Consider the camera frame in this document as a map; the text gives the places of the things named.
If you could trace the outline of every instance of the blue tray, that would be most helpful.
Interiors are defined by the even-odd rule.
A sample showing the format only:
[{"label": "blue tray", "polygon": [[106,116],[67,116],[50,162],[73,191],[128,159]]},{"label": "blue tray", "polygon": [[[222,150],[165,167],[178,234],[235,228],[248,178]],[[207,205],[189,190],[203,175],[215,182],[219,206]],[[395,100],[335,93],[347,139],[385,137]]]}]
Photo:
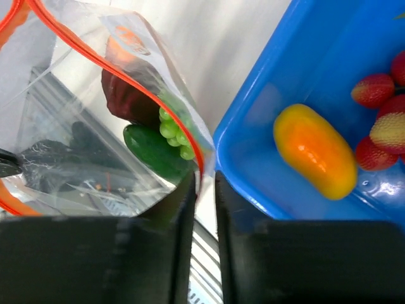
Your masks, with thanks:
[{"label": "blue tray", "polygon": [[340,201],[325,199],[284,163],[273,122],[304,103],[325,117],[354,149],[376,111],[350,92],[371,73],[388,72],[405,49],[404,0],[293,0],[218,126],[217,170],[260,210],[276,219],[382,219],[405,223],[405,169],[359,171]]}]

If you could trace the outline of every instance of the yellow mango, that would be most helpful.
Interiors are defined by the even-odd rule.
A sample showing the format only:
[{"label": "yellow mango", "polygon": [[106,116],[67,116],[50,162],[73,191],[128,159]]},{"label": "yellow mango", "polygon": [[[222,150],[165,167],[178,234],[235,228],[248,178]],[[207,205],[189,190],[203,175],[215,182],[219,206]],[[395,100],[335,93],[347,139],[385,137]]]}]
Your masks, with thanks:
[{"label": "yellow mango", "polygon": [[340,200],[356,186],[358,170],[352,149],[308,106],[293,104],[284,109],[274,122],[273,135],[284,161],[324,197]]}]

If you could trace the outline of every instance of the avocado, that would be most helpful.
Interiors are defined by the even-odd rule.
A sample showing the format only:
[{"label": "avocado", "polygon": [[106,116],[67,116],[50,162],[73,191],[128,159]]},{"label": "avocado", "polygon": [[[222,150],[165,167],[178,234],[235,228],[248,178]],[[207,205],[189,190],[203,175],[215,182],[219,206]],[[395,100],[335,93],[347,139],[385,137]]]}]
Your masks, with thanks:
[{"label": "avocado", "polygon": [[178,147],[172,147],[154,130],[142,125],[128,125],[123,131],[128,149],[147,168],[177,185],[192,166],[192,161],[180,157]]}]

